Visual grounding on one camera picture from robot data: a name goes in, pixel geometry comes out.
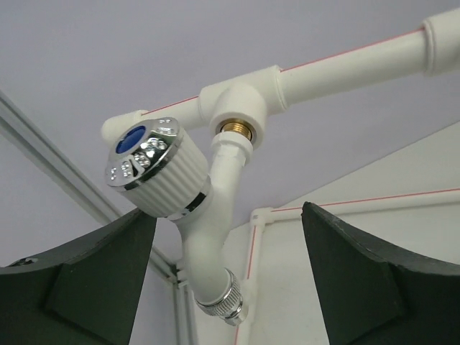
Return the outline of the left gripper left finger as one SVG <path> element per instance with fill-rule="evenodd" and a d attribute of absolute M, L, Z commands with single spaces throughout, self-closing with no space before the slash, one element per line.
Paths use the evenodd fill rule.
<path fill-rule="evenodd" d="M 134 210 L 1 268 L 2 344 L 128 344 L 157 220 Z"/>

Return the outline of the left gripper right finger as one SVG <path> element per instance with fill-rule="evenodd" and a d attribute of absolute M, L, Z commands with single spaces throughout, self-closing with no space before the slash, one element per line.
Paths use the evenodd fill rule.
<path fill-rule="evenodd" d="M 458 344 L 459 266 L 416 254 L 303 204 L 330 344 Z"/>

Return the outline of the white water faucet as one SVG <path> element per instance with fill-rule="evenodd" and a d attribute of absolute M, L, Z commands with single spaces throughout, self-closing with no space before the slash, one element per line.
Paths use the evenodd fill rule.
<path fill-rule="evenodd" d="M 109 146 L 106 184 L 147 215 L 177 226 L 198 307 L 231 326 L 243 323 L 249 307 L 222 248 L 240 175 L 253 153 L 250 132 L 241 124 L 224 125 L 212 140 L 212 160 L 172 117 L 101 132 Z"/>

